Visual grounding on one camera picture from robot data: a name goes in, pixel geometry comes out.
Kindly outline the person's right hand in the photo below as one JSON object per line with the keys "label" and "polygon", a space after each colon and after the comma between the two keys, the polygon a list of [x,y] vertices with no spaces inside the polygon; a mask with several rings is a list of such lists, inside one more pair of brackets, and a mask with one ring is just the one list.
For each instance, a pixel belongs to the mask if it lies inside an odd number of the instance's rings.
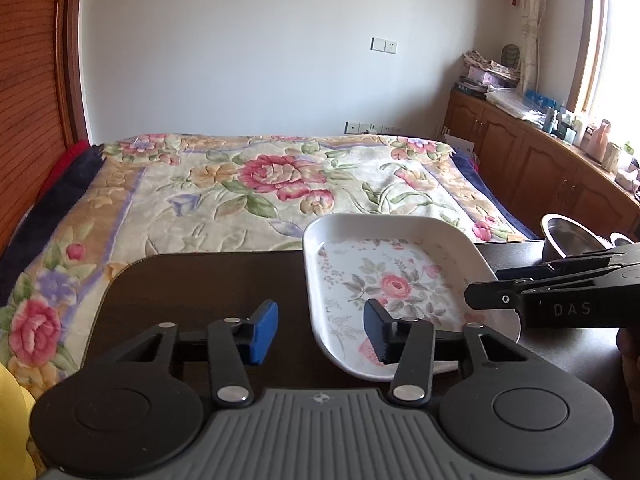
{"label": "person's right hand", "polygon": [[616,336],[617,349],[623,360],[623,371],[626,376],[639,375],[639,350],[634,335],[626,328],[620,328]]}

